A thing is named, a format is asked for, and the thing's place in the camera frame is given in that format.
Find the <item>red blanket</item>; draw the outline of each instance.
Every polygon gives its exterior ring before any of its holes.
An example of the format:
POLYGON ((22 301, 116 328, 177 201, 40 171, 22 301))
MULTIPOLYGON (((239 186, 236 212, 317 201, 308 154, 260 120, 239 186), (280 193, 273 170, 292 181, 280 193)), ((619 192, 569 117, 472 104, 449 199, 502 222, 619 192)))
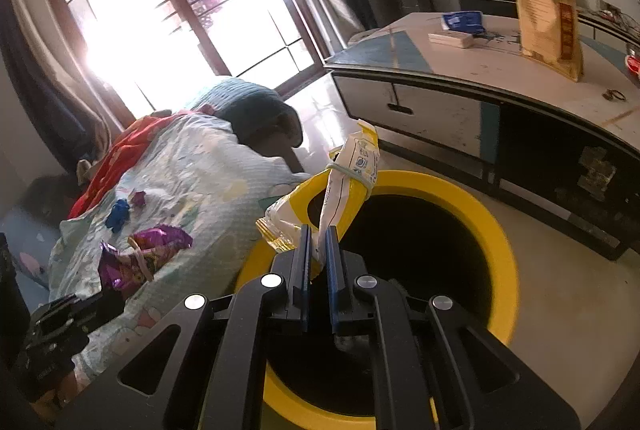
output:
POLYGON ((103 158, 87 191, 71 208, 68 218, 77 217, 98 204, 105 193, 118 183, 122 174, 138 162, 158 132, 176 118, 190 113, 190 110, 181 110, 167 118, 145 116, 134 121, 127 130, 118 136, 103 158))

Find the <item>snack bag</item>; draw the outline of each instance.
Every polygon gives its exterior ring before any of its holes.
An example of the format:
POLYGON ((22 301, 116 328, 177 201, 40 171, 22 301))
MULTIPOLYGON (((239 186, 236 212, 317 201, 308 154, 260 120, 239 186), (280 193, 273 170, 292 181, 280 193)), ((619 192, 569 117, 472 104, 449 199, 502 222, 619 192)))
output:
POLYGON ((290 194, 273 203, 258 219, 256 226, 264 240, 277 252, 293 250, 300 240, 302 217, 308 207, 306 187, 312 179, 327 179, 324 203, 320 213, 319 229, 313 230, 312 243, 317 273, 324 267, 324 251, 319 242, 324 241, 328 226, 336 226, 338 239, 342 238, 369 197, 378 177, 378 134, 375 127, 360 120, 360 132, 349 134, 347 141, 327 170, 299 185, 290 194))
POLYGON ((575 0, 517 0, 521 52, 577 82, 582 47, 575 0))

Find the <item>beige floor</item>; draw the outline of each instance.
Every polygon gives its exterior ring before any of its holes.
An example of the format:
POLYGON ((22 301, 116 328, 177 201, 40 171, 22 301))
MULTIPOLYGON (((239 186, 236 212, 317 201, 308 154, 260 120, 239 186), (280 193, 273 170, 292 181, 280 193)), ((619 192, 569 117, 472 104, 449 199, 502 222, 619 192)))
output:
MULTIPOLYGON (((296 154, 306 171, 319 172, 327 151, 357 129, 355 122, 329 75, 287 103, 298 111, 305 134, 296 154)), ((381 165, 435 174, 384 152, 381 165)), ((618 263, 609 262, 526 214, 468 191, 500 222, 516 256, 520 310, 510 347, 574 407, 586 427, 640 350, 640 257, 628 252, 618 263)), ((265 412, 265 428, 289 426, 284 423, 265 412)))

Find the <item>yellow rim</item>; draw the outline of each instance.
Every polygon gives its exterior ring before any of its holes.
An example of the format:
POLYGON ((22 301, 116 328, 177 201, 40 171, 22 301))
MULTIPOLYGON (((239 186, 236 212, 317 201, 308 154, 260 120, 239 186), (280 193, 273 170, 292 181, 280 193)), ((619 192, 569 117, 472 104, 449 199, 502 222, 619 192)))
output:
MULTIPOLYGON (((326 188, 328 172, 305 182, 303 193, 292 204, 298 217, 311 224, 306 208, 326 188)), ((453 214, 473 233, 482 248, 492 283, 492 308, 488 329, 508 344, 518 313, 518 272, 513 253, 500 224, 468 192, 447 181, 417 172, 386 170, 378 173, 372 195, 393 194, 422 198, 453 214)), ((238 280, 236 291, 249 280, 269 271, 275 251, 263 240, 252 249, 238 280)), ((322 410, 294 394, 267 365, 264 400, 292 423, 308 430, 375 430, 372 417, 345 416, 322 410)))

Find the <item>yellow trash can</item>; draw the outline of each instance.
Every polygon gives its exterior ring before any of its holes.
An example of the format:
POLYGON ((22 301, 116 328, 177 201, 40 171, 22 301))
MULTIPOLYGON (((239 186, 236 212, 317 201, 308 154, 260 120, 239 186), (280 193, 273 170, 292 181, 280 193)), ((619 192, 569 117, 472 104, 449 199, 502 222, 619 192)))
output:
MULTIPOLYGON (((327 179, 323 172, 306 182, 295 206, 308 224, 318 225, 327 179)), ((411 296, 451 296, 500 341, 511 339, 518 309, 514 257, 498 222, 462 188, 427 174, 381 171, 340 246, 363 256, 371 274, 394 280, 411 296)), ((258 241, 236 290, 268 272, 274 256, 258 241)), ((269 406, 308 430, 375 430, 366 341, 337 348, 330 334, 278 338, 264 382, 269 406)))

